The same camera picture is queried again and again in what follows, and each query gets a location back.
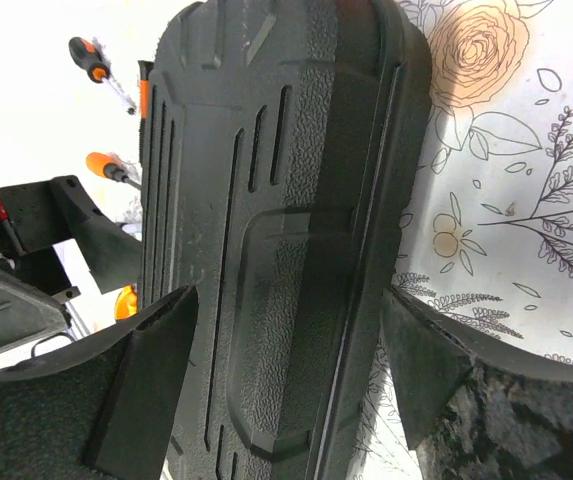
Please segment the black plastic bracket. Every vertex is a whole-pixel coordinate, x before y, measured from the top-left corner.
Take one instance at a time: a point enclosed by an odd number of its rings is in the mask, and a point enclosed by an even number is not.
[[[425,479],[573,479],[573,366],[508,345],[400,290],[382,326]]]
[[[54,178],[50,188],[99,290],[108,293],[136,283],[141,242],[104,216],[77,177]]]
[[[195,288],[0,371],[0,478],[158,480],[197,323]]]
[[[86,454],[86,464],[121,480],[157,480],[188,367],[197,291],[169,302],[135,330]]]

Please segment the black plastic part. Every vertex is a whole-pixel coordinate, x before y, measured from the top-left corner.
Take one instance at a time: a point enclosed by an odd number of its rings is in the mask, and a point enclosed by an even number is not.
[[[58,177],[50,188],[102,293],[137,282],[141,243],[106,218],[82,188],[77,177]]]
[[[38,184],[37,190],[40,192],[43,191],[41,186]],[[70,284],[54,248],[47,246],[49,239],[53,243],[58,243],[62,237],[70,238],[67,225],[63,226],[66,234],[61,236],[57,232],[60,222],[48,223],[48,218],[61,218],[61,215],[49,215],[53,207],[57,210],[50,190],[46,191],[48,195],[37,196],[31,195],[31,185],[19,185],[3,190],[10,205],[7,211],[11,210],[14,215],[18,215],[15,220],[21,227],[22,242],[30,245],[31,249],[20,258],[0,221],[0,269],[46,295],[56,297],[60,303],[79,296],[79,291]],[[22,197],[21,192],[26,192],[27,197]],[[33,204],[36,208],[29,208],[29,204]],[[43,239],[35,231],[35,227],[39,226],[44,226]]]
[[[131,335],[86,452],[86,464],[121,480],[158,480],[197,324],[193,288],[183,308]],[[154,407],[147,399],[154,397]]]
[[[382,324],[399,413],[424,479],[573,480],[573,366],[399,290],[386,294]]]
[[[0,188],[0,200],[27,253],[72,238],[49,181]]]
[[[109,180],[113,180],[115,182],[124,182],[128,175],[124,171],[123,168],[120,168],[118,165],[114,163],[108,163],[104,167],[104,176]]]
[[[0,353],[66,328],[57,301],[0,270]]]
[[[68,51],[75,65],[84,70],[92,82],[102,83],[101,80],[94,77],[93,72],[96,69],[101,69],[108,78],[111,74],[110,68],[97,47],[93,47],[93,49],[93,52],[88,51],[80,37],[73,37],[68,42]]]
[[[137,64],[139,65],[139,79],[147,82],[155,64],[148,60],[137,60]]]
[[[163,34],[142,305],[196,284],[177,479],[346,475],[430,108],[389,0],[211,0]]]
[[[142,428],[121,440],[123,449],[133,456],[126,462],[159,465],[160,452],[142,442],[142,438],[160,434],[166,438],[153,445],[161,445],[161,455],[168,443],[168,424],[172,421],[163,413],[173,411],[169,407],[176,395],[177,366],[169,365],[181,360],[186,353],[177,347],[190,344],[191,325],[196,322],[197,296],[194,289],[173,292],[156,305],[134,317],[119,322],[94,335],[83,338],[54,352],[22,362],[17,366],[0,371],[0,478],[8,479],[54,479],[91,480],[113,479],[115,477],[89,468],[83,462],[87,446],[97,431],[98,418],[106,418],[111,405],[121,405],[114,398],[119,379],[123,373],[128,382],[136,380],[137,391],[128,392],[123,399],[129,407],[134,422]],[[148,338],[186,334],[187,337],[173,337],[170,341],[149,342]],[[131,358],[126,352],[138,352],[135,344],[150,348],[154,345],[154,356],[168,358],[155,372],[138,371],[136,379],[131,377]],[[115,422],[123,420],[116,412]],[[156,420],[159,414],[160,423]],[[125,476],[119,480],[129,480]]]

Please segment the fern illustration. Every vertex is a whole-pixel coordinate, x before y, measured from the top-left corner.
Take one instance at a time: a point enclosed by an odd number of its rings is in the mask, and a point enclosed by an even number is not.
[[[415,297],[435,298],[437,296],[434,290],[422,285],[429,281],[429,277],[418,273],[407,272],[397,275],[397,286]]]
[[[564,107],[557,120],[551,124],[548,140],[552,145],[546,149],[546,155],[553,161],[530,216],[482,225],[512,225],[536,233],[542,239],[539,258],[556,264],[559,272],[573,279],[573,208],[544,215],[537,213],[542,205],[573,202],[573,163],[570,162],[573,159],[573,110]],[[495,211],[495,207],[484,206]]]
[[[447,313],[466,305],[472,305],[479,302],[501,302],[502,299],[495,295],[486,295],[483,293],[463,293],[457,295],[447,295],[445,297],[430,300],[428,304],[441,313]]]
[[[564,355],[559,355],[557,353],[547,353],[544,357],[550,360],[555,360],[556,362],[565,363],[566,365],[573,365],[573,359],[565,357]]]
[[[569,204],[573,197],[573,165],[562,172],[555,172],[548,180],[548,193],[541,201]]]
[[[539,249],[539,258],[545,258],[549,264],[557,264],[561,273],[566,272],[568,278],[573,279],[573,247],[562,240],[553,239],[540,234],[542,244]]]
[[[548,233],[554,233],[558,237],[565,238],[567,234],[573,235],[573,223],[568,217],[543,218],[542,229]]]
[[[430,281],[430,277],[409,272],[397,275],[397,279],[400,280],[398,285],[399,288],[418,298],[432,298],[431,300],[428,300],[427,304],[439,313],[443,313],[453,320],[457,320],[469,327],[475,328],[476,330],[498,339],[501,339],[499,334],[510,335],[511,337],[519,339],[524,338],[521,333],[516,332],[503,323],[500,323],[500,320],[510,318],[510,314],[508,312],[503,310],[492,310],[479,305],[483,302],[502,302],[503,300],[496,295],[489,295],[486,293],[460,293],[439,297],[437,297],[436,294],[416,295],[413,293],[414,286],[417,283],[428,283]],[[476,305],[472,308],[472,314],[461,311],[463,307],[468,307],[470,305]]]

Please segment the textured plastic surface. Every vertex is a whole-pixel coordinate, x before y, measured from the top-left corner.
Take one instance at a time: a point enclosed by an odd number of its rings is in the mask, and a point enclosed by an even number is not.
[[[144,306],[196,284],[181,480],[341,480],[430,108],[390,0],[211,0],[150,75]]]

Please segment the leaf illustration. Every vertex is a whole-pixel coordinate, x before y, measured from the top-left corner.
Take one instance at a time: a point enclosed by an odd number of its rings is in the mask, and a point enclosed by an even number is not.
[[[522,0],[517,2],[521,18],[533,18],[551,3],[553,3],[553,0]]]
[[[433,159],[433,163],[431,164],[431,168],[436,175],[439,175],[444,170],[444,167],[448,163],[448,157],[450,157],[450,150],[448,148],[442,148],[435,158]]]
[[[517,162],[507,166],[504,170],[508,173],[519,173],[527,167],[526,162]]]
[[[548,193],[541,198],[543,202],[570,203],[573,196],[573,165],[562,172],[555,172],[548,180]]]
[[[450,272],[453,267],[455,266],[455,262],[450,262],[444,265],[444,267],[439,271],[439,273],[448,273]]]
[[[482,113],[475,117],[471,129],[486,138],[488,151],[493,155],[517,155],[542,148],[528,125],[505,113]]]
[[[450,192],[450,208],[453,211],[453,217],[459,225],[462,224],[462,209],[459,208],[459,200],[453,192]]]
[[[421,11],[419,5],[411,2],[410,0],[402,0],[401,2],[399,2],[399,6],[404,9],[404,12],[406,12],[406,15],[408,15],[408,19],[411,22],[413,22],[416,25],[419,23],[418,20]]]
[[[453,150],[464,148],[468,132],[473,123],[473,109],[470,107],[453,108],[453,115],[440,109],[435,119],[437,137]]]
[[[488,141],[479,132],[470,133],[470,140],[468,141],[468,149],[470,150],[470,153],[480,160],[488,160]]]
[[[470,257],[468,256],[468,253],[466,253],[466,250],[460,250],[459,251],[459,259],[461,260],[462,265],[464,266],[464,268],[466,269],[468,274],[472,277],[473,276],[473,264],[471,263]]]
[[[488,205],[487,203],[482,203],[482,207],[484,207],[486,210],[489,210],[493,213],[496,213],[497,215],[501,215],[502,217],[504,216],[504,212],[502,212],[499,208],[494,207],[492,205]]]
[[[424,27],[424,35],[430,35],[430,32],[433,31],[435,25],[437,24],[437,17],[437,7],[434,5],[428,5],[426,10],[423,12],[422,26]]]
[[[538,68],[537,76],[539,77],[539,83],[545,90],[549,92],[559,92],[562,89],[562,79],[555,70],[550,68]]]
[[[515,283],[515,282],[513,282],[513,285],[515,285],[522,292],[524,292],[527,295],[530,295],[531,297],[542,298],[542,296],[534,288],[530,288],[526,285],[522,285],[521,283]]]
[[[412,213],[405,213],[399,219],[399,228],[406,228],[410,225],[413,221],[413,214]]]
[[[462,244],[468,248],[470,248],[473,252],[479,253],[480,255],[486,256],[486,252],[481,247],[479,243],[474,240],[470,240],[468,238],[462,238]]]

